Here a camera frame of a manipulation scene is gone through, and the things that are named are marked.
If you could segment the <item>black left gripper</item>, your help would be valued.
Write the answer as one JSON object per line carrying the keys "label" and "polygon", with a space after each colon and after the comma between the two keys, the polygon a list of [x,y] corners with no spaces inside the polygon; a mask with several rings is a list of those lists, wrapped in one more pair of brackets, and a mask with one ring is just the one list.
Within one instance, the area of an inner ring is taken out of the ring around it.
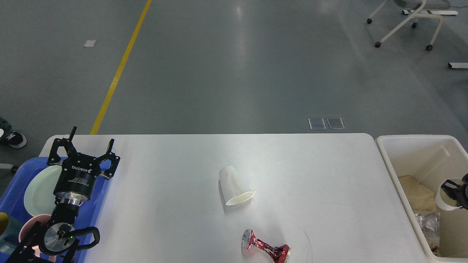
{"label": "black left gripper", "polygon": [[[61,165],[62,160],[57,153],[60,147],[66,151],[67,157],[62,163],[62,171],[53,190],[57,198],[65,198],[66,195],[80,196],[80,202],[89,201],[92,197],[97,176],[110,180],[117,170],[120,157],[112,152],[115,140],[110,139],[106,152],[99,157],[79,154],[72,143],[77,127],[72,127],[68,138],[53,140],[49,152],[47,165]],[[100,164],[109,160],[108,169],[102,170]]]}

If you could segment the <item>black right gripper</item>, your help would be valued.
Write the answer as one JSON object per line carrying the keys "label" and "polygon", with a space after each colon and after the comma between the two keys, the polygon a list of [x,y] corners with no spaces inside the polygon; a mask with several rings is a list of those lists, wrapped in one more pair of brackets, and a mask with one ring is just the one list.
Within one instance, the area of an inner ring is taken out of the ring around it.
{"label": "black right gripper", "polygon": [[447,179],[440,188],[451,200],[456,200],[465,209],[468,209],[468,174],[462,178],[462,184]]}

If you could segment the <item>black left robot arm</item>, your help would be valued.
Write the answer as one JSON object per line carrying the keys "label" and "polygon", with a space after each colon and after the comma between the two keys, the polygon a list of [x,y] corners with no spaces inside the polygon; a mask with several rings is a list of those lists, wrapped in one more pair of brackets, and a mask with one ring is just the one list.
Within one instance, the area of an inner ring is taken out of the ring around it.
{"label": "black left robot arm", "polygon": [[48,166],[60,167],[52,192],[55,206],[49,220],[34,222],[7,258],[8,263],[50,263],[55,256],[64,263],[72,263],[77,251],[93,248],[100,242],[97,227],[79,229],[75,221],[80,207],[91,200],[98,178],[110,180],[121,158],[113,152],[113,138],[99,157],[78,152],[72,143],[76,130],[73,127],[68,138],[53,140],[46,161]]}

